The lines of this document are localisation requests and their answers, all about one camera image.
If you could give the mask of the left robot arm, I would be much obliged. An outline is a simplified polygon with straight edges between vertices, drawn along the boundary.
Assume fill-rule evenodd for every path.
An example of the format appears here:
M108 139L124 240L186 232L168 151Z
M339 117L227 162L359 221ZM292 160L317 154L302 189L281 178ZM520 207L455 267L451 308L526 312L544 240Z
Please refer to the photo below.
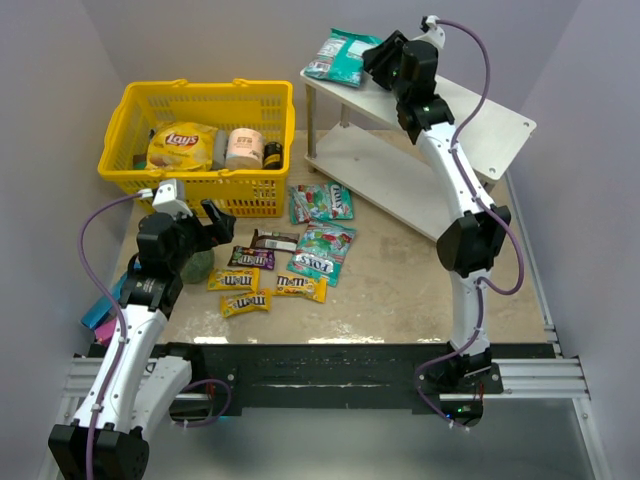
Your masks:
M117 324L100 369L71 422L54 425L49 435L66 479L140 479L150 438L179 394L202 387L221 390L231 402L230 385L207 373L199 348L179 345L151 356L183 288L184 266L233 238L234 217L210 200L201 205L208 225L185 208L162 207L139 223L138 252L114 304Z

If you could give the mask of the teal candy bag back side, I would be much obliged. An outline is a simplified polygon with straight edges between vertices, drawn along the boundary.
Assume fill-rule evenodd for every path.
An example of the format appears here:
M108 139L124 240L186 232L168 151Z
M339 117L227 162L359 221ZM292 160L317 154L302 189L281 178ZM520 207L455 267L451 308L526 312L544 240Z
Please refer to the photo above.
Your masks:
M376 36L332 28L314 59L303 69L308 78L359 88L363 73L363 53L379 46Z

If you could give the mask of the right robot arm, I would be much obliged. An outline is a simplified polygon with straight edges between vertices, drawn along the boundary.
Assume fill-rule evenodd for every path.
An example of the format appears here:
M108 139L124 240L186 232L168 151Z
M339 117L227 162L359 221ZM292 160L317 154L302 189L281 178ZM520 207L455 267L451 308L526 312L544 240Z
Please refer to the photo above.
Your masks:
M451 392L492 363L484 330L488 277L511 221L507 207L495 205L475 176L456 136L454 115L436 92L439 52L425 40L394 31L363 55L363 68L391 92L397 119L431 164L444 190L449 225L436 241L438 259L450 274L453 329L448 352L418 367L420 385Z

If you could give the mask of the Fox's mint blossom candy bag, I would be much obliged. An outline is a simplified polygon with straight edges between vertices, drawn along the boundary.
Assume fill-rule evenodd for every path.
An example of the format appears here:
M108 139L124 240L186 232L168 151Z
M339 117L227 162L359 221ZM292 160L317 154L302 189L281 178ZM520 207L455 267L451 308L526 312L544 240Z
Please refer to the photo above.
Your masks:
M336 287L356 236L356 230L335 222L311 220L301 236L287 270L318 280L325 278Z

